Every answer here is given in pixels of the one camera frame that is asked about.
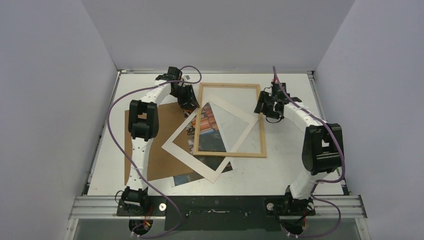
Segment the wooden picture frame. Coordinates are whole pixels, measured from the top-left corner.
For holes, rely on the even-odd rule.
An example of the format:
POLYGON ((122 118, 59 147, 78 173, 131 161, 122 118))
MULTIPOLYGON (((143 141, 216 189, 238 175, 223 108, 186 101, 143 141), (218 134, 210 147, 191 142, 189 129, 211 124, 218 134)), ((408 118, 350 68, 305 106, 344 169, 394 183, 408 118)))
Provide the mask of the wooden picture frame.
POLYGON ((220 89, 254 89, 256 91, 255 100, 258 100, 260 96, 260 85, 259 84, 251 84, 251 83, 200 83, 199 84, 199 100, 200 107, 196 111, 196 125, 194 127, 194 148, 193 154, 195 156, 217 156, 217 157, 232 157, 232 158, 266 158, 267 157, 267 149, 266 149, 266 136, 265 136, 265 127, 264 127, 264 119, 261 113, 255 113, 253 116, 243 112, 242 110, 236 108, 234 105, 225 102, 224 100, 216 97, 215 95, 208 95, 204 97, 203 91, 204 88, 220 88, 220 89), (201 124, 201 113, 202 107, 206 103, 213 103, 216 105, 223 104, 222 109, 233 114, 237 118, 243 120, 246 123, 249 123, 246 130, 240 135, 239 139, 234 145, 234 148, 231 151, 200 151, 199 147, 199 139, 200 139, 200 124, 201 124), (259 144, 260 144, 260 152, 238 152, 238 148, 245 141, 248 134, 251 132, 252 128, 258 124, 259 127, 259 144))

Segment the clear acrylic sheet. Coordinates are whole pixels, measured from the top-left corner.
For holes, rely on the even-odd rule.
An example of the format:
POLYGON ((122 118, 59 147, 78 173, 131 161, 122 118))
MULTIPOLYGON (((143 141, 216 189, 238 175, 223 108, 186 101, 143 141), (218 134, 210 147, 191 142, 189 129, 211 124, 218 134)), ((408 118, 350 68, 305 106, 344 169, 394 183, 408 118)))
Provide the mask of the clear acrylic sheet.
MULTIPOLYGON (((206 87, 203 89, 203 96, 214 95, 218 98, 229 102, 235 107, 241 109, 247 114, 254 115, 254 109, 257 105, 256 90, 249 88, 214 88, 206 87)), ((215 121, 218 125, 221 138, 223 139, 226 151, 229 151, 236 142, 238 136, 245 130, 247 123, 230 114, 229 112, 209 103, 215 121)), ((259 125, 256 124, 248 134, 244 142, 238 149, 241 153, 259 153, 261 151, 259 143, 259 125)))

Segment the colourful photo print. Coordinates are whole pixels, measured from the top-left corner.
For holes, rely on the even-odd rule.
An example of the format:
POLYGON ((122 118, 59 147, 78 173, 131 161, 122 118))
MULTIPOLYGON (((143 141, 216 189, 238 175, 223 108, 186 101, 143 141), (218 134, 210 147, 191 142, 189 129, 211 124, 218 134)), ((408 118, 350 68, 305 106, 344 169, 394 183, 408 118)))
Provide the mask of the colourful photo print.
MULTIPOLYGON (((188 125, 185 127, 186 136, 188 138, 187 143, 189 147, 189 153, 193 154, 194 140, 195 140, 195 126, 196 118, 194 117, 188 125)), ((226 147, 222 139, 221 133, 219 131, 218 124, 215 120, 212 107, 209 103, 204 105, 201 109, 201 118, 200 118, 200 133, 199 133, 199 142, 198 149, 200 151, 206 152, 225 152, 226 147)), ((213 171, 216 171, 221 165, 224 157, 221 156, 194 156, 198 161, 207 166, 213 171)), ((190 182, 198 181, 204 177, 197 173, 196 171, 185 173, 181 175, 176 175, 173 177, 174 185, 180 186, 190 182)))

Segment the white mat board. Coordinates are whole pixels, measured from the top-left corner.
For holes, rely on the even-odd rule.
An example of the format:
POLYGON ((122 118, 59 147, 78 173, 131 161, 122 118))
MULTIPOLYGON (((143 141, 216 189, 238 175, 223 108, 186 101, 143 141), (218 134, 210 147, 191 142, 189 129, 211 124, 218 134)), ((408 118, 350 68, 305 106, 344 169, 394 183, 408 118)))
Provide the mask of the white mat board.
POLYGON ((209 182, 214 183, 218 177, 221 175, 222 171, 226 167, 226 165, 229 163, 230 158, 233 158, 235 154, 239 153, 239 147, 242 145, 242 143, 245 141, 248 134, 252 131, 253 127, 258 122, 258 118, 252 116, 251 114, 248 114, 241 110, 240 108, 232 105, 231 103, 217 97, 216 95, 209 95, 205 98, 205 100, 212 104, 216 105, 217 107, 223 109, 224 111, 234 115, 236 118, 240 119, 242 122, 245 122, 247 124, 246 128, 243 130, 242 133, 237 137, 236 142, 233 144, 233 146, 230 148, 229 151, 225 151, 224 154, 224 160, 221 163, 221 165, 217 168, 217 170, 212 170, 206 165, 204 165, 202 162, 198 161, 194 156, 195 154, 190 154, 189 152, 181 149, 179 146, 177 146, 174 143, 175 138, 182 133, 186 126, 189 124, 189 122, 195 118, 199 117, 200 114, 198 113, 198 110, 196 109, 194 112, 192 112, 183 122, 182 124, 175 130, 175 132, 166 140, 166 142, 162 145, 162 148, 167 151, 169 154, 171 154, 173 157, 184 163, 186 166, 190 167, 193 171, 199 173, 202 175, 205 179, 207 179, 209 182))

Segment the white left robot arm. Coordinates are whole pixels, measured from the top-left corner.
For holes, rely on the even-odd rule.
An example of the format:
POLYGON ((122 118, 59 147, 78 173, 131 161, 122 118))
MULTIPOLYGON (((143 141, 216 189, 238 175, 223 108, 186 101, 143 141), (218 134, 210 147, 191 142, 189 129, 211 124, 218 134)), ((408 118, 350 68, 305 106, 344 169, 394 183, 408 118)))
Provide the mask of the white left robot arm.
POLYGON ((171 95, 177 99, 184 110, 195 110, 200 105, 196 99, 193 85, 199 81, 189 82, 183 77, 186 68, 197 70, 192 65, 182 68, 170 66, 167 73, 156 77, 152 89, 139 100, 132 100, 128 110, 128 132, 131 137, 132 154, 130 178, 127 186, 133 190, 148 191, 146 179, 150 149, 159 132, 159 105, 165 97, 171 95))

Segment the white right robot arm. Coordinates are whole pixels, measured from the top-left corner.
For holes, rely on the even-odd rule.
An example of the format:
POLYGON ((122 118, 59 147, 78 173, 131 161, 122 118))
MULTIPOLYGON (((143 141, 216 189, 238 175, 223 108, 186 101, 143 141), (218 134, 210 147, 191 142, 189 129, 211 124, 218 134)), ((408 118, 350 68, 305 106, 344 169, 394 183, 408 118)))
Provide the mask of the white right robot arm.
POLYGON ((288 186, 290 196, 282 201, 284 211, 294 215, 302 209, 302 200, 311 197, 316 184, 342 166, 341 126, 313 115, 299 98, 290 97, 285 83, 276 81, 259 93, 254 113, 264 115, 266 121, 272 124, 289 120, 304 134, 301 152, 303 170, 288 186))

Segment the brown cardboard backing board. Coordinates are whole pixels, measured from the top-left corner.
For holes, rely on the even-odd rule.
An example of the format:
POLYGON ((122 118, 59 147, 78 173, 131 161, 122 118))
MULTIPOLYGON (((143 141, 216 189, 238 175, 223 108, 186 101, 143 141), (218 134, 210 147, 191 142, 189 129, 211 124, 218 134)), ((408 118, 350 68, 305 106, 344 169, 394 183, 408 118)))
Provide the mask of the brown cardboard backing board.
MULTIPOLYGON (((143 176, 146 177, 148 181, 153 181, 193 173, 194 171, 190 167, 162 148, 163 144, 185 121, 183 109, 177 102, 161 104, 158 107, 158 117, 159 131, 157 136, 153 139, 151 146, 152 153, 149 154, 147 173, 143 176)), ((124 118, 124 150, 132 157, 132 139, 128 131, 129 110, 124 112, 124 118)), ((190 154, 189 137, 186 130, 180 132, 173 140, 173 143, 190 154)), ((130 166, 130 161, 125 158, 125 185, 130 181, 130 166)))

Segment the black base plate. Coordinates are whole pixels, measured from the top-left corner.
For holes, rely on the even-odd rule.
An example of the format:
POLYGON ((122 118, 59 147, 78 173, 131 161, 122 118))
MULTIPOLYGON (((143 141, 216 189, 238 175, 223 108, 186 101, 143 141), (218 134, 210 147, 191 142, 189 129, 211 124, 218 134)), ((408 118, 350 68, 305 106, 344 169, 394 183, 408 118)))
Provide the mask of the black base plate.
POLYGON ((154 217, 164 217, 164 230, 246 231, 262 229, 300 231, 306 218, 316 214, 311 198, 292 199, 288 195, 172 196, 173 206, 162 196, 149 196, 144 204, 118 202, 116 215, 129 217, 129 228, 145 234, 154 217))

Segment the aluminium front rail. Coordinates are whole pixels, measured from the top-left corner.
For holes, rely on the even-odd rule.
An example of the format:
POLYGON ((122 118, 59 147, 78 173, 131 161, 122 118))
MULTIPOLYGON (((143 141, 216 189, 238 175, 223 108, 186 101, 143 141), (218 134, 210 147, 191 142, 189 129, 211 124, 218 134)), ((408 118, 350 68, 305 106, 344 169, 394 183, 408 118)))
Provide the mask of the aluminium front rail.
MULTIPOLYGON (((260 215, 272 215, 267 204, 280 205, 277 196, 172 196, 183 217, 194 213, 238 213, 249 216, 254 212, 260 215)), ((175 212, 171 203, 160 196, 152 196, 153 210, 147 213, 135 213, 120 206, 114 196, 77 196, 73 202, 70 219, 135 219, 163 220, 166 214, 175 212)), ((310 219, 366 219, 367 213, 361 196, 320 195, 314 200, 314 213, 310 219)))

